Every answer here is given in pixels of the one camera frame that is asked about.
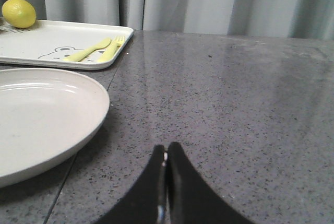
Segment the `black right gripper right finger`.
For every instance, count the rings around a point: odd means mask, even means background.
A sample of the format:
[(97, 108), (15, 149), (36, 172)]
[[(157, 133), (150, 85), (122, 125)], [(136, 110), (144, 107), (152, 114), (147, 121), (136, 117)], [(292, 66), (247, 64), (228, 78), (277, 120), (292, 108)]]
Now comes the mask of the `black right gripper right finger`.
[(168, 147), (167, 172), (171, 223), (252, 223), (213, 191), (178, 142)]

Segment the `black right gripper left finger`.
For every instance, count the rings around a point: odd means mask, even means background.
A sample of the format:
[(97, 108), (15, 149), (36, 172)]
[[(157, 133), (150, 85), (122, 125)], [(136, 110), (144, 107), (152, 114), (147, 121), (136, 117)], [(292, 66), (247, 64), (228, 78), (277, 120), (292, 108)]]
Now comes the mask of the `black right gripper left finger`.
[(165, 223), (165, 175), (165, 149), (156, 145), (131, 189), (96, 223)]

